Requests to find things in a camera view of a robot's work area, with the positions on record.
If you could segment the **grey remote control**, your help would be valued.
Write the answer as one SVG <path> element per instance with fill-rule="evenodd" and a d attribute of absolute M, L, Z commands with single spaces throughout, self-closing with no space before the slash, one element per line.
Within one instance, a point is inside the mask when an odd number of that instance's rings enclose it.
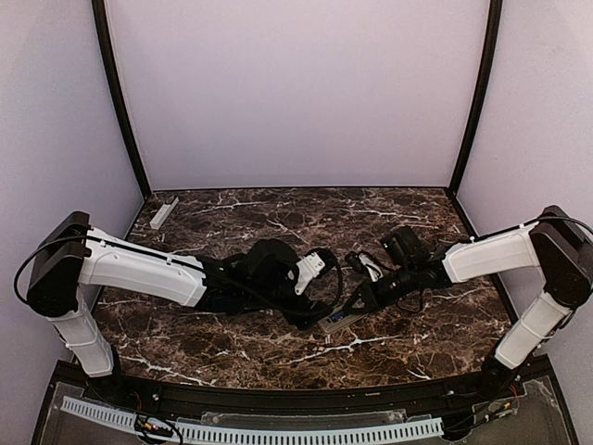
<path fill-rule="evenodd" d="M 342 308 L 337 308 L 328 316 L 320 319 L 317 325 L 325 335 L 331 335 L 356 323 L 364 317 L 365 314 L 346 314 Z"/>

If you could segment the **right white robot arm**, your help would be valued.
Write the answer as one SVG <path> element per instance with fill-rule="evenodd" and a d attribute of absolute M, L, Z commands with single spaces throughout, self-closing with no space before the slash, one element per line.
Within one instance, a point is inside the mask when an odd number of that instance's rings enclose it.
<path fill-rule="evenodd" d="M 367 314 L 408 294 L 441 289 L 476 277 L 526 267 L 537 268 L 543 287 L 481 367 L 479 392 L 495 396 L 516 376 L 528 356 L 592 294 L 591 229 L 558 206 L 534 220 L 490 235 L 472 237 L 431 253 L 408 226 L 382 238 L 394 272 L 362 282 L 344 304 L 347 315 Z"/>

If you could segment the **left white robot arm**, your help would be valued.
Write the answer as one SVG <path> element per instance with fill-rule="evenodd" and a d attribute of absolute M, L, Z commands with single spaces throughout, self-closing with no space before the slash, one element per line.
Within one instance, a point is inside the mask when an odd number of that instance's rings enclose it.
<path fill-rule="evenodd" d="M 313 280 L 339 268 L 327 248 L 300 257 L 271 238 L 223 260 L 180 256 L 120 240 L 89 220 L 87 213 L 72 212 L 24 261 L 32 272 L 21 300 L 54 326 L 91 378 L 115 374 L 119 360 L 81 295 L 82 285 L 126 289 L 200 312 L 272 309 L 299 330 L 336 305 L 306 295 Z"/>

